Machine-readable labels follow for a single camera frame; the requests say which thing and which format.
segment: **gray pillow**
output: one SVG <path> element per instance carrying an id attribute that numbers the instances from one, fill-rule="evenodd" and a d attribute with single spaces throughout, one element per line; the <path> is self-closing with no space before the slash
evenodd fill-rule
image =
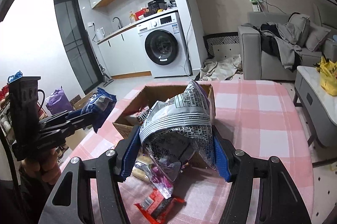
<path id="1" fill-rule="evenodd" d="M 326 36 L 330 33 L 330 31 L 330 29 L 320 27 L 311 22 L 309 36 L 305 43 L 306 48 L 308 48 L 311 52 L 317 51 L 326 40 Z"/>
<path id="2" fill-rule="evenodd" d="M 308 38 L 309 30 L 310 30 L 310 20 L 308 15 L 304 14 L 293 14 L 289 22 L 296 25 L 301 30 L 300 38 L 297 42 L 297 45 L 300 47 L 303 47 L 305 44 L 305 41 Z"/>

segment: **drawer handle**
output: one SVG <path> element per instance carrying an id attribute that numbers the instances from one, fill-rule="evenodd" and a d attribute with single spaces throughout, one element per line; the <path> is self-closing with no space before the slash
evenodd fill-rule
<path id="1" fill-rule="evenodd" d="M 312 104 L 312 97 L 309 95 L 309 93 L 307 93 L 307 101 L 309 102 L 309 105 Z"/>

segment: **soap bottle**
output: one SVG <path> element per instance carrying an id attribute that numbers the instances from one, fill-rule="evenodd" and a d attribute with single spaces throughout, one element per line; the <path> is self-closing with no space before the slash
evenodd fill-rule
<path id="1" fill-rule="evenodd" d="M 132 12 L 130 12 L 131 14 L 130 14 L 130 21 L 131 21 L 131 23 L 134 23 L 134 22 L 136 22 L 136 16 L 134 15 L 134 13 L 132 13 Z"/>

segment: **metal bolt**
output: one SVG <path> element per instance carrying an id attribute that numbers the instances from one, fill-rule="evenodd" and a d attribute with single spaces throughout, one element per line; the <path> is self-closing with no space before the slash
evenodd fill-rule
<path id="1" fill-rule="evenodd" d="M 112 157 L 114 154 L 115 154 L 114 150 L 107 150 L 106 151 L 106 156 L 108 156 L 108 157 Z"/>
<path id="2" fill-rule="evenodd" d="M 76 164 L 77 162 L 79 162 L 80 161 L 80 159 L 78 158 L 78 157 L 74 157 L 74 158 L 72 158 L 71 160 L 70 160 L 70 162 L 72 163 L 72 164 Z"/>
<path id="3" fill-rule="evenodd" d="M 272 157 L 272 162 L 279 163 L 280 159 L 278 157 Z"/>
<path id="4" fill-rule="evenodd" d="M 242 157 L 242 156 L 245 154 L 245 152 L 239 149 L 239 150 L 235 150 L 235 154 L 236 154 L 238 157 Z"/>

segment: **yellow plastic bag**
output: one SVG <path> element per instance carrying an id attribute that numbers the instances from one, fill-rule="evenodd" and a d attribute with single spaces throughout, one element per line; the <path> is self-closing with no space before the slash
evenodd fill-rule
<path id="1" fill-rule="evenodd" d="M 321 75 L 321 87 L 330 95 L 337 96 L 337 62 L 326 60 L 322 56 L 317 70 Z"/>

